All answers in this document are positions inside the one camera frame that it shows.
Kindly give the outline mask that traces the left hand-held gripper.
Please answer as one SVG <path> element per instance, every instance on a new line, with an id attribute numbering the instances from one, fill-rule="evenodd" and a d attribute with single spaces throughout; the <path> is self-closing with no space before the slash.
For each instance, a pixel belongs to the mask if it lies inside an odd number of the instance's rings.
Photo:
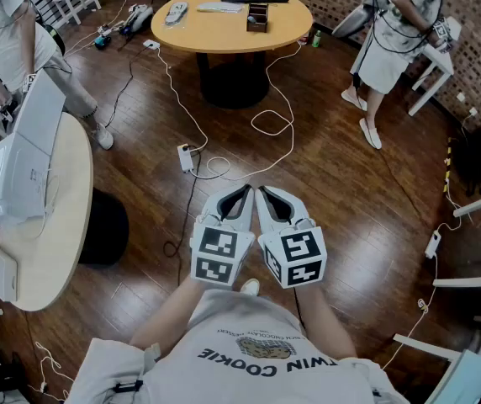
<path id="1" fill-rule="evenodd" d="M 233 285 L 255 241 L 251 231 L 234 227 L 251 226 L 254 197 L 250 184 L 231 186 L 208 197 L 189 243 L 193 279 L 221 287 Z"/>

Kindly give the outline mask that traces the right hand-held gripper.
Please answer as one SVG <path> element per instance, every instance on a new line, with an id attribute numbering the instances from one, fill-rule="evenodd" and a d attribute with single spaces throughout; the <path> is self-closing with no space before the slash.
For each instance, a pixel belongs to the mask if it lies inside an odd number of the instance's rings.
<path id="1" fill-rule="evenodd" d="M 304 203 L 283 189 L 262 185 L 256 207 L 258 243 L 276 281 L 289 289 L 322 280 L 327 260 L 323 233 Z"/>

